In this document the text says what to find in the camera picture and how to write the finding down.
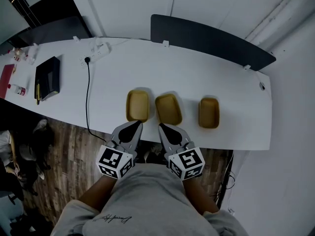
cardboard tray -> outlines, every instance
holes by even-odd
[[[203,98],[199,102],[199,126],[217,128],[220,122],[219,102],[215,98]]]
[[[182,113],[178,101],[173,94],[165,94],[156,98],[157,115],[159,121],[171,125],[182,122]]]
[[[131,90],[127,96],[126,118],[128,121],[140,120],[146,122],[149,118],[150,102],[147,92]]]

wooden floor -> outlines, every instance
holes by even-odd
[[[100,178],[95,166],[95,157],[104,141],[90,135],[87,129],[49,118],[55,132],[55,144],[48,154],[51,170],[45,172],[34,184],[38,196],[24,192],[25,208],[38,208],[53,225],[56,224],[64,206],[72,199],[78,199]],[[109,135],[95,132],[108,139]],[[157,152],[161,144],[142,142],[142,148]],[[228,150],[202,149],[206,161],[203,176],[199,181],[209,195],[217,194],[227,166]]]

white table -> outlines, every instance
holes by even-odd
[[[143,40],[103,39],[112,45],[106,57],[91,66],[89,100],[90,128],[112,133],[126,119],[126,97],[130,90],[151,91],[151,118],[144,123],[142,140],[159,142],[158,119],[154,100],[174,91],[178,96],[183,122],[196,146],[235,150],[267,150],[270,145],[272,99],[269,77],[215,56],[179,47]],[[25,109],[86,127],[85,97],[87,68],[79,57],[89,48],[88,39],[40,45],[35,64],[18,63],[10,83],[26,87],[26,96],[8,91],[6,100]],[[36,66],[52,56],[61,61],[61,92],[40,105],[34,99]],[[0,57],[0,69],[13,60]],[[266,90],[259,87],[262,81]],[[220,103],[220,124],[217,129],[198,125],[198,103],[213,95]]]

gray sweatshirt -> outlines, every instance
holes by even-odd
[[[64,208],[52,236],[247,236],[228,212],[201,216],[185,196],[182,182],[158,164],[136,164],[117,181],[99,213],[73,200]]]

power strip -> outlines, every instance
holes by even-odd
[[[91,59],[90,63],[95,63],[96,61],[98,61],[99,59],[101,59],[102,57],[108,55],[110,53],[110,49],[108,48],[107,44],[104,43],[102,46],[100,46],[100,48],[98,50],[96,50],[95,52],[90,52],[88,55],[84,55],[82,57],[79,58],[80,61],[80,65],[82,68],[87,67],[87,64],[85,63],[84,59],[86,57],[89,57]]]

